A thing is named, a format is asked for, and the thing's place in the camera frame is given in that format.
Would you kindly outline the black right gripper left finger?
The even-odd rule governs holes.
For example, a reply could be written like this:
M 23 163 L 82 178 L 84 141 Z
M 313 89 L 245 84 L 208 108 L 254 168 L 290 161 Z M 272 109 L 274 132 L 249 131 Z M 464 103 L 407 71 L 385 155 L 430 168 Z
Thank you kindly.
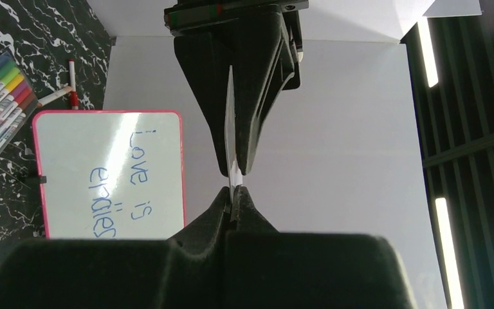
M 0 308 L 220 308 L 230 191 L 166 240 L 33 239 L 0 267 Z

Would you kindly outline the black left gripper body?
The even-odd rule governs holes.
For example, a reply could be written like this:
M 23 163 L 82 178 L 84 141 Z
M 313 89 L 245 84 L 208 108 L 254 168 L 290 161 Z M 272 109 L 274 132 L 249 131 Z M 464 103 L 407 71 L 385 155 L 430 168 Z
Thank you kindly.
M 178 1 L 163 11 L 165 26 L 173 36 L 228 23 L 240 17 L 275 10 L 290 13 L 309 8 L 308 1 Z

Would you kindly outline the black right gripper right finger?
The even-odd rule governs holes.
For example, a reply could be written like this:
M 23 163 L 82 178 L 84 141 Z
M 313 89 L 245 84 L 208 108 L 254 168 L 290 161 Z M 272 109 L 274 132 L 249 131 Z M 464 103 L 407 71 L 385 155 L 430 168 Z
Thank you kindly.
M 401 259 L 368 234 L 278 232 L 235 191 L 225 238 L 227 308 L 415 308 Z

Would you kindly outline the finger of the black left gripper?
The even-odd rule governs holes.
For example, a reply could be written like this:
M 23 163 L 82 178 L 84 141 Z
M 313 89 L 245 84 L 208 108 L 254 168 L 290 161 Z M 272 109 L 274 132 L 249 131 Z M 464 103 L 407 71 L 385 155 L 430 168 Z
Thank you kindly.
M 227 177 L 224 129 L 232 53 L 212 33 L 176 37 L 174 52 L 210 129 L 220 173 Z
M 247 175 L 263 123 L 278 94 L 294 77 L 295 65 L 285 20 L 278 10 L 240 18 L 234 35 L 235 150 L 239 169 Z

